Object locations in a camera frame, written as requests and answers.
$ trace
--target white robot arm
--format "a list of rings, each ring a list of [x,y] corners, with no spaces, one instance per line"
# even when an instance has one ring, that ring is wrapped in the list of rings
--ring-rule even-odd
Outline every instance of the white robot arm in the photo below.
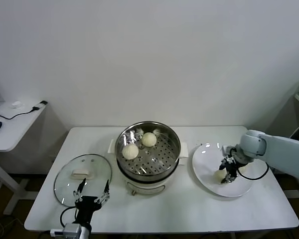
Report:
[[[235,147],[224,146],[220,169],[227,169],[224,182],[232,182],[234,170],[254,160],[260,159],[270,166],[299,179],[299,141],[279,136],[271,136],[256,130],[249,130]]]

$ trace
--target white table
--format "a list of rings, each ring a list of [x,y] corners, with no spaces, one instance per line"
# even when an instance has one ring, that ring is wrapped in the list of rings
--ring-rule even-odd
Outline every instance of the white table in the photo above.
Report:
[[[155,196],[132,196],[119,173],[115,156],[107,154],[111,139],[122,127],[76,127],[70,130],[25,221],[30,231],[62,228],[59,216],[65,209],[54,197],[53,182],[64,164],[76,156],[98,153],[106,156],[113,168],[111,198],[94,213],[93,233],[209,233],[294,228],[299,220],[272,172],[255,181],[251,190],[239,198],[224,198],[211,193],[195,178],[191,156],[201,143],[234,145],[246,132],[242,126],[173,127],[187,142],[189,161],[175,171],[174,181]],[[255,160],[255,176],[263,174],[265,163]],[[72,222],[74,210],[64,214]]]
[[[0,114],[5,117],[12,117],[16,114],[28,112],[37,103],[26,103],[24,107],[19,109],[12,109],[11,103],[0,102]],[[42,113],[45,107],[38,111],[34,111],[27,115],[17,116],[14,119],[6,120],[0,117],[2,127],[0,129],[0,152],[9,152],[13,150],[16,145],[23,138],[27,130],[31,127],[34,121]],[[20,184],[14,181],[1,167],[0,167],[0,188],[5,184],[10,190],[14,192],[11,200],[5,208],[3,214],[10,215],[13,212],[18,200],[31,199],[34,200],[38,192],[27,192],[25,186],[28,180],[23,179]]]

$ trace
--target glass lid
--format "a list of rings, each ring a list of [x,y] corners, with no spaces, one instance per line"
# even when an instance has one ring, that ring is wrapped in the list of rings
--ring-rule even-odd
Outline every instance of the glass lid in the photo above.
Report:
[[[98,154],[85,154],[68,162],[54,181],[54,195],[68,207],[75,206],[73,191],[84,184],[82,196],[100,197],[106,182],[111,182],[112,168],[108,160]]]

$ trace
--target floor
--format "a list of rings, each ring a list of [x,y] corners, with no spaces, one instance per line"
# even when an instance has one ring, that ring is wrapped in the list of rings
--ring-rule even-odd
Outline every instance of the floor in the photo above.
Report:
[[[296,180],[288,175],[279,175],[277,176],[277,180],[284,190],[288,189],[298,189],[299,186]],[[44,182],[43,177],[34,177],[31,178],[27,190],[29,191],[39,191],[41,185]],[[8,201],[12,196],[12,192],[2,186],[0,189],[0,223],[3,226],[6,226],[4,229],[4,235],[0,238],[5,239],[36,239],[38,238],[39,233],[29,232],[23,227],[23,223],[26,219],[28,212],[30,211],[33,201],[22,200],[19,201],[12,217],[2,217],[2,212],[7,205]],[[299,218],[299,199],[291,199],[290,204],[292,205],[293,209],[295,210],[298,218]],[[236,237],[239,238],[243,233],[236,233]],[[48,239],[50,238],[49,235],[43,235],[41,239]],[[229,239],[230,235],[228,233],[221,233],[221,234],[205,234],[205,235],[92,235],[91,239]],[[292,230],[283,230],[283,231],[272,231],[262,239],[299,239],[299,227]]]

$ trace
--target pot handle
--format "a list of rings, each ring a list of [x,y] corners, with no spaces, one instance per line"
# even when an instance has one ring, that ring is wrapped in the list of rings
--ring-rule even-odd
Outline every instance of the pot handle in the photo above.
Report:
[[[188,148],[187,143],[180,143],[180,154],[179,154],[179,165],[185,165],[188,158]]]
[[[108,153],[115,154],[115,143],[116,141],[114,139],[111,139],[111,143],[108,149]]]

